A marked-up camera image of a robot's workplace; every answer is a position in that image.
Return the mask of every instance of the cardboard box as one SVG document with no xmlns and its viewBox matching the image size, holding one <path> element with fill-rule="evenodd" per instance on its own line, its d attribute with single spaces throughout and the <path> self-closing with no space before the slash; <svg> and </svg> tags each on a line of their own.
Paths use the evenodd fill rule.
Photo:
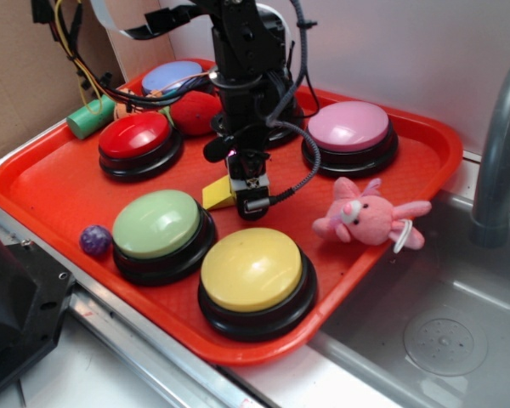
<svg viewBox="0 0 510 408">
<path fill-rule="evenodd" d="M 122 10 L 132 3 L 140 6 L 130 0 L 113 2 Z M 156 0 L 151 3 L 158 6 Z M 76 4 L 64 1 L 68 22 Z M 113 33 L 116 56 L 90 2 L 83 2 L 83 7 L 80 52 L 96 75 L 112 73 L 112 85 L 120 86 L 125 77 L 173 59 L 167 37 L 139 42 Z M 0 157 L 82 107 L 77 78 L 74 65 L 53 40 L 48 26 L 32 22 L 31 2 L 0 0 Z"/>
</svg>

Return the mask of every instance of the orange tray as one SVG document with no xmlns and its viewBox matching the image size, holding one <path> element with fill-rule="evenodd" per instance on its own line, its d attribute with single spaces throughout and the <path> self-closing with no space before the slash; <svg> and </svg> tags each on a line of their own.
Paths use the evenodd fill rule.
<svg viewBox="0 0 510 408">
<path fill-rule="evenodd" d="M 130 88 L 139 91 L 140 82 L 130 83 Z M 322 106 L 350 100 L 323 91 L 318 95 Z M 306 88 L 297 96 L 307 112 L 314 109 Z M 393 164 L 377 175 L 382 195 L 394 205 L 430 200 L 461 162 L 459 138 L 442 123 L 383 109 L 399 135 L 399 151 Z M 111 229 L 128 203 L 151 191 L 182 190 L 201 202 L 202 188 L 226 174 L 223 163 L 203 158 L 202 148 L 211 138 L 186 139 L 184 154 L 172 168 L 156 178 L 124 184 L 99 168 L 98 134 L 79 140 L 63 124 L 0 167 L 0 207 L 204 360 L 226 366 L 263 363 L 305 344 L 389 245 L 331 244 L 312 232 L 313 221 L 331 205 L 334 179 L 317 176 L 256 222 L 242 220 L 234 207 L 212 211 L 219 237 L 253 226 L 273 228 L 288 234 L 314 263 L 319 281 L 314 309 L 294 330 L 272 341 L 242 343 L 217 334 L 198 307 L 198 272 L 169 286 L 135 286 L 121 277 L 111 252 L 96 259 L 78 246 L 85 227 L 102 224 Z M 267 170 L 275 193 L 307 174 L 300 143 L 298 138 L 270 152 Z M 368 181 L 356 180 L 361 188 Z"/>
</svg>

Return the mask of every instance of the bunny ear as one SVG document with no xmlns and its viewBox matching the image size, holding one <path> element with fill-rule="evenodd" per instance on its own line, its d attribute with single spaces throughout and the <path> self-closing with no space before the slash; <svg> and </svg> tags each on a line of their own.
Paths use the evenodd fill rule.
<svg viewBox="0 0 510 408">
<path fill-rule="evenodd" d="M 381 178 L 374 178 L 370 181 L 370 183 L 365 187 L 365 190 L 361 194 L 362 197 L 364 196 L 380 196 L 380 192 L 378 189 L 382 185 L 382 179 Z"/>
<path fill-rule="evenodd" d="M 360 196 L 360 190 L 357 185 L 347 177 L 339 177 L 334 182 L 334 199 L 342 200 L 344 198 L 353 199 Z"/>
<path fill-rule="evenodd" d="M 431 211 L 429 201 L 412 201 L 393 208 L 393 219 L 421 217 Z"/>
</svg>

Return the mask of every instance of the pink stuffed bunny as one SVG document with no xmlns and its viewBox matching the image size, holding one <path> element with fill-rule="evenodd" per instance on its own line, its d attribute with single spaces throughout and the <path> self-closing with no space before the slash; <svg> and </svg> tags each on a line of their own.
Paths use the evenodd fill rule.
<svg viewBox="0 0 510 408">
<path fill-rule="evenodd" d="M 334 184 L 334 202 L 324 218 L 314 221 L 315 233 L 329 241 L 356 239 L 367 245 L 380 245 L 390 238 L 396 242 L 395 252 L 402 246 L 422 248 L 423 235 L 411 226 L 408 218 L 427 214 L 431 203 L 412 201 L 394 207 L 377 190 L 381 183 L 381 179 L 374 178 L 361 193 L 349 178 L 338 178 Z"/>
</svg>

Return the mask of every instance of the green cylinder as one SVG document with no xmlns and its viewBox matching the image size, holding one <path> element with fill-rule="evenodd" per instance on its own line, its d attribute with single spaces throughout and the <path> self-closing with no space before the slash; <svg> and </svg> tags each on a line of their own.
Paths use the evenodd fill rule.
<svg viewBox="0 0 510 408">
<path fill-rule="evenodd" d="M 100 101 L 95 99 L 88 104 L 88 107 L 83 106 L 66 118 L 68 127 L 78 139 L 87 138 L 113 120 L 116 103 L 105 95 L 102 95 L 101 100 L 102 109 L 100 109 Z"/>
</svg>

